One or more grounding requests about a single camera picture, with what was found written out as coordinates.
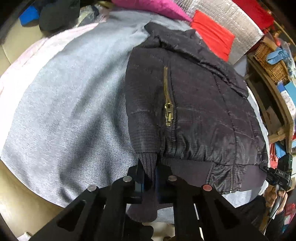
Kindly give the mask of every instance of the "wire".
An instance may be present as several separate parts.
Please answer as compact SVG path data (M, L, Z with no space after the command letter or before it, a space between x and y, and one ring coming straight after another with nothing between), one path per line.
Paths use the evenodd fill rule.
M286 188L286 190L285 190L285 195L286 195L286 193L287 193L287 191L288 191L290 180L291 180L291 175L290 175L290 179L289 179L289 182L288 182L288 186L287 186L287 188ZM283 200L281 201L281 203L279 204L278 208L276 209L275 214L276 214L277 210L279 209L279 207L281 206L281 204L283 203L284 199L285 199L285 196L284 196ZM264 228L264 230L263 230L263 234L265 233L265 231L266 231L266 229L267 229L267 226L269 225L269 223L270 223L271 220L272 220L272 218L271 218L271 219L268 221L268 223L266 224L266 226L265 226L265 228Z

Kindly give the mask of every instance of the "wooden shelf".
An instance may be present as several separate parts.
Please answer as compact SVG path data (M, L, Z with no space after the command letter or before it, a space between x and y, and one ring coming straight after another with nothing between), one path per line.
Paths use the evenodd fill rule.
M277 141L285 140L286 142L286 151L288 153L291 153L292 148L292 136L293 136L293 119L289 112L289 109L284 101L284 99L281 96L281 93L279 92L277 86L272 81L272 79L268 76L266 71L261 67L261 65L254 59L253 54L248 55L248 62L253 67L253 69L259 74L265 85L268 87L268 90L270 91L274 101L277 104L277 107L279 108L280 114L282 116L282 119L284 121L284 125L280 127L277 130L274 130L272 128L271 121L267 115L267 111L263 105L263 102L260 98L260 94L257 92L257 90L254 88L253 84L249 80L249 78L245 78L250 90L253 92L255 99L258 103L258 106L260 108L260 111L262 113L262 116L264 118L267 130L268 130L268 140L269 144L275 143Z

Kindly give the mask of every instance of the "puffer jacket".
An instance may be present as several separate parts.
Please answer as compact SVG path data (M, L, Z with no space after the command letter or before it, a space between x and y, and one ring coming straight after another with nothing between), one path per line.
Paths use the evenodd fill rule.
M245 175L261 173L268 155L244 80L194 30L156 23L145 29L150 37L133 49L126 70L126 111L147 175L153 180L161 161L188 183L221 194L251 189Z

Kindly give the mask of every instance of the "pink pillow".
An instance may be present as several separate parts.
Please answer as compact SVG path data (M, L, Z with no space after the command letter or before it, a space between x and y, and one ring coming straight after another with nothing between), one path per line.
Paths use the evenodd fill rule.
M192 21L173 0L112 0L112 2L119 7L150 11L172 19Z

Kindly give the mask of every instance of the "zipper pull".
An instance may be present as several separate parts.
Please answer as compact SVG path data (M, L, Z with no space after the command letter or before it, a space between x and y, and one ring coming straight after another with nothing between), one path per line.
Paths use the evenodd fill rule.
M168 88L168 68L163 68L163 92L165 94L165 125L170 126L174 118L174 105L170 99Z

